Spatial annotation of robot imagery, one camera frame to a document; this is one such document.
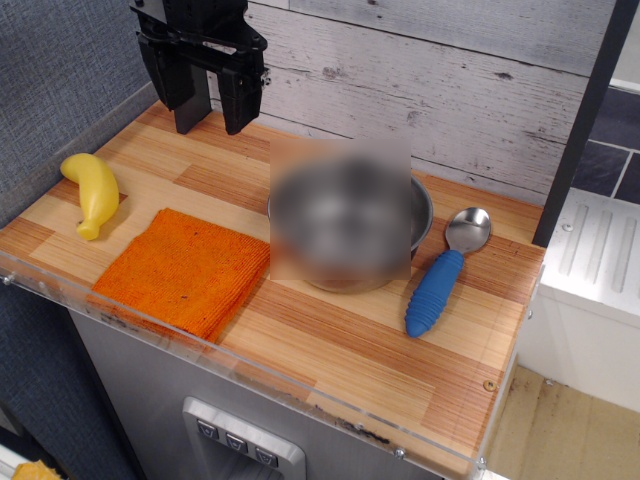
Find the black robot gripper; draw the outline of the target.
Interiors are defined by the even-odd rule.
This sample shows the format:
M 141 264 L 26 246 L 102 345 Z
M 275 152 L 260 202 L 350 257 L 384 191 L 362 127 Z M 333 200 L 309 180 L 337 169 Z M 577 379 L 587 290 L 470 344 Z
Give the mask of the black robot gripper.
M 189 61 L 222 68 L 216 76 L 228 135 L 259 116 L 270 84 L 263 60 L 267 41 L 246 22 L 246 1 L 132 1 L 130 7 L 140 23 L 144 65 L 169 110 L 195 95 Z

